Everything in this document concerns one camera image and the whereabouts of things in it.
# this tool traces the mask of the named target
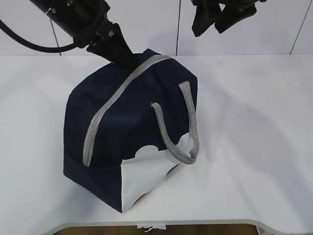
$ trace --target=white bag panel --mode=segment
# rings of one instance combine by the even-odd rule
[[[194,146],[189,133],[183,135],[177,147],[189,152]],[[166,149],[159,151],[156,146],[144,146],[134,158],[123,160],[122,172],[122,212],[128,211],[142,195],[157,187],[167,173],[181,162]]]

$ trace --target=lunch bag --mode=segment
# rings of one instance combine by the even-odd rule
[[[83,80],[65,115],[64,175],[119,212],[200,147],[197,78],[169,56],[137,56],[131,74],[111,63]]]

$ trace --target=table surface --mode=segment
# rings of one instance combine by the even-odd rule
[[[199,79],[199,158],[120,214],[63,176],[68,95],[106,61],[0,57],[0,234],[221,223],[313,232],[313,55],[175,58]]]

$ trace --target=gray handle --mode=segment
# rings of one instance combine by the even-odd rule
[[[179,149],[170,139],[168,136],[166,125],[164,122],[164,115],[162,111],[162,107],[158,103],[153,103],[151,106],[154,108],[156,113],[157,123],[162,135],[162,139],[165,143],[165,146],[170,151],[170,153],[180,162],[191,165],[196,162],[197,155],[200,149],[200,142],[199,142],[199,135],[198,135],[198,128],[197,128],[197,118],[196,118],[196,109],[194,106],[194,102],[192,99],[190,83],[188,81],[183,82],[179,85],[181,92],[184,96],[188,116],[189,116],[189,135],[194,141],[194,147],[190,150],[188,156],[184,153],[181,149]]]

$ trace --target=black robotic arm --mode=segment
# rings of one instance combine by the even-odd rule
[[[59,53],[85,48],[132,72],[138,66],[136,56],[128,47],[118,24],[108,20],[110,9],[104,0],[30,0],[58,26],[73,38],[73,44],[65,47],[41,47],[35,45],[7,27],[0,20],[0,29],[20,44],[34,50]],[[192,0],[197,7],[192,30],[196,37],[212,24],[222,33],[235,23],[256,13],[255,3],[266,0]]]

